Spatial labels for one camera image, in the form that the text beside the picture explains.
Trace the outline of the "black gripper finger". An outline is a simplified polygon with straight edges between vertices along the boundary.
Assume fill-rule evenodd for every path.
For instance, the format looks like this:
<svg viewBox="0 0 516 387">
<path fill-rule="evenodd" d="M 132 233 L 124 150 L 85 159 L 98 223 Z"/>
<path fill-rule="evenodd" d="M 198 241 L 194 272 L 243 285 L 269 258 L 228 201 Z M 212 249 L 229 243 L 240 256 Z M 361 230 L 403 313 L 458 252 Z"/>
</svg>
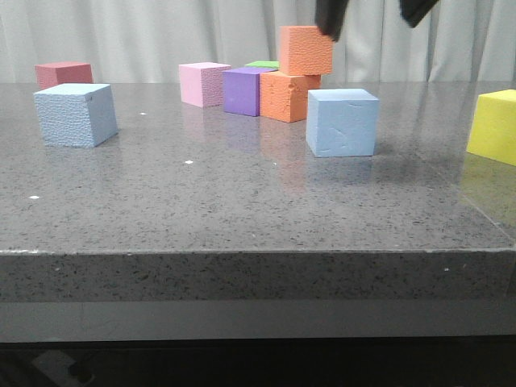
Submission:
<svg viewBox="0 0 516 387">
<path fill-rule="evenodd" d="M 415 28 L 439 0 L 400 0 L 401 17 Z"/>
<path fill-rule="evenodd" d="M 334 42 L 341 36 L 348 3 L 348 0 L 317 0 L 315 3 L 314 22 L 321 33 Z"/>
</svg>

